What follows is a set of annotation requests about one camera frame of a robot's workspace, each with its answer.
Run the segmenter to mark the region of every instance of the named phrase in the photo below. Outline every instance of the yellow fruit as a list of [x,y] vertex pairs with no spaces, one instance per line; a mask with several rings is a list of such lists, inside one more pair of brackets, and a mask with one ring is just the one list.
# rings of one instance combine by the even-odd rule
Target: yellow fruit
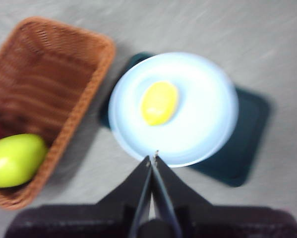
[[144,93],[141,101],[141,114],[149,125],[167,122],[178,104],[178,90],[167,81],[153,83]]

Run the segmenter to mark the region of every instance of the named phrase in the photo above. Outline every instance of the dark green tray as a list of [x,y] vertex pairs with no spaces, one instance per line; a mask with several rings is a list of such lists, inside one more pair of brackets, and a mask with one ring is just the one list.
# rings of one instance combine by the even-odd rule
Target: dark green tray
[[[149,53],[134,55],[121,76],[134,65],[151,56],[153,54]],[[236,91],[239,115],[232,136],[216,154],[200,163],[188,166],[230,186],[241,186],[246,181],[271,112],[269,103],[263,97],[238,87]],[[100,113],[102,124],[108,128],[110,128],[109,99],[110,97],[104,102]]]

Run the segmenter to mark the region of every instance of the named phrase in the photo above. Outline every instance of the yellow-green fruit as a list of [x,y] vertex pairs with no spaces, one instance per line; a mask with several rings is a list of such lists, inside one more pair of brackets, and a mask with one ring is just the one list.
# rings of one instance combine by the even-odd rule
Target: yellow-green fruit
[[43,139],[20,134],[0,139],[0,187],[12,187],[29,181],[47,153]]
[[178,90],[167,81],[153,83],[144,93],[141,101],[141,114],[149,125],[167,122],[178,104]]

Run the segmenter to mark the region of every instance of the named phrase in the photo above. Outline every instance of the brown wicker basket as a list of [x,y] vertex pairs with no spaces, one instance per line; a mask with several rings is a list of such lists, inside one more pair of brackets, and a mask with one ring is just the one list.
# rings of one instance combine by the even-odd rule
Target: brown wicker basket
[[28,205],[53,172],[115,55],[107,37],[57,21],[21,21],[0,49],[4,135],[41,135],[50,149],[27,184],[0,189],[0,207]]

